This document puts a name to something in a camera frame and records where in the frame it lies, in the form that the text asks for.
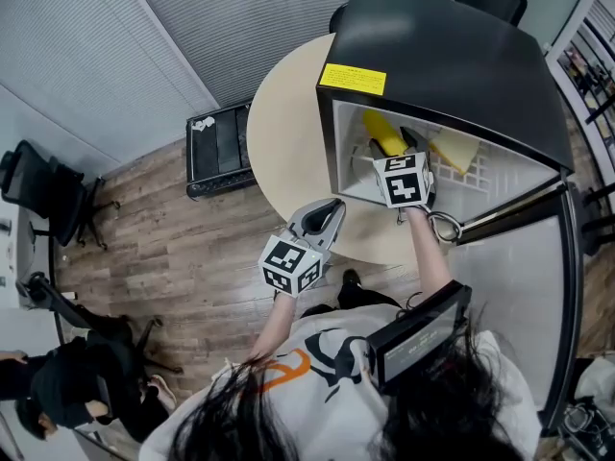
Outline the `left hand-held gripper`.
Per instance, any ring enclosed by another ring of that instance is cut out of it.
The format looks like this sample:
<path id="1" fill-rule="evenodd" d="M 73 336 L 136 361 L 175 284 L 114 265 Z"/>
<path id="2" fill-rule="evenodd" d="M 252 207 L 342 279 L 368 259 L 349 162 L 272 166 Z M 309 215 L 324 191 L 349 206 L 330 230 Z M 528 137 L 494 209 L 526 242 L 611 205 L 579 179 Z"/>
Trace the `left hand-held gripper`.
<path id="1" fill-rule="evenodd" d="M 336 241 L 345 215 L 342 199 L 322 199 L 296 210 L 286 227 L 300 239 L 288 231 L 270 236 L 258 259 L 263 281 L 297 299 L 324 276 L 331 258 L 328 249 Z"/>

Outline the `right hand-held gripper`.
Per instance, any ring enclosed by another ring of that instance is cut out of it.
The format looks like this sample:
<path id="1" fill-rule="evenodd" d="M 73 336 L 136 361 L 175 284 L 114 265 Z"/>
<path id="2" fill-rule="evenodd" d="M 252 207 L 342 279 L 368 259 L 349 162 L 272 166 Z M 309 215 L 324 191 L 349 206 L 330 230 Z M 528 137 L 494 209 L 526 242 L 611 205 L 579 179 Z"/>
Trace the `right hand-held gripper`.
<path id="1" fill-rule="evenodd" d="M 401 127 L 400 131 L 407 145 L 404 156 L 385 158 L 380 143 L 369 139 L 377 184 L 389 208 L 426 206 L 433 185 L 429 141 L 413 129 Z"/>

